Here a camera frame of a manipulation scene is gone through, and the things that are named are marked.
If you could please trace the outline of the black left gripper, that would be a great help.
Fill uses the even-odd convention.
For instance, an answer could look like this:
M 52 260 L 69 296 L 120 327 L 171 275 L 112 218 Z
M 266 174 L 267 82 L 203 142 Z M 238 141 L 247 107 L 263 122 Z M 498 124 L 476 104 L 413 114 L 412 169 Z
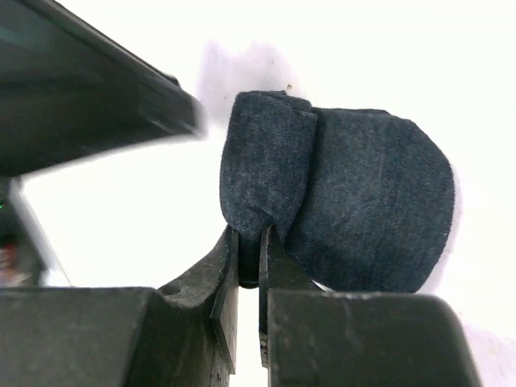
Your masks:
M 168 76 L 54 1 L 1 4 L 1 174 L 196 130 Z

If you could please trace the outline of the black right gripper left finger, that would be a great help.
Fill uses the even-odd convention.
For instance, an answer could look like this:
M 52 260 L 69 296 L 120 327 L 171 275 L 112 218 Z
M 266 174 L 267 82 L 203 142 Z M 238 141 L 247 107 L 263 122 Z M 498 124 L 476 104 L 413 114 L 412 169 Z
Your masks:
M 213 249 L 158 292 L 176 315 L 174 375 L 235 373 L 239 235 L 226 227 Z

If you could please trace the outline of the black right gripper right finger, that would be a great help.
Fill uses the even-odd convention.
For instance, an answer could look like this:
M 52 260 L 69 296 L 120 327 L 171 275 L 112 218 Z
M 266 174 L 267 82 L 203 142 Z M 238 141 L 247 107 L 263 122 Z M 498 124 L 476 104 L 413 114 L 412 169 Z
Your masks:
M 268 226 L 261 236 L 259 263 L 259 337 L 260 358 L 268 367 L 268 292 L 270 289 L 321 289 L 285 252 L 276 228 Z

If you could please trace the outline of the navy santa sock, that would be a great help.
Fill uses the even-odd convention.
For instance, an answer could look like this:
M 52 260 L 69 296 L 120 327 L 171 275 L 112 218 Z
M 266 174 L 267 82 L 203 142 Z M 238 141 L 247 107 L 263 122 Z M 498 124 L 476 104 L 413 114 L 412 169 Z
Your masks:
M 418 291 L 447 243 L 452 167 L 412 121 L 327 109 L 279 91 L 237 95 L 219 197 L 239 232 L 239 283 L 258 284 L 275 227 L 306 275 L 338 291 Z

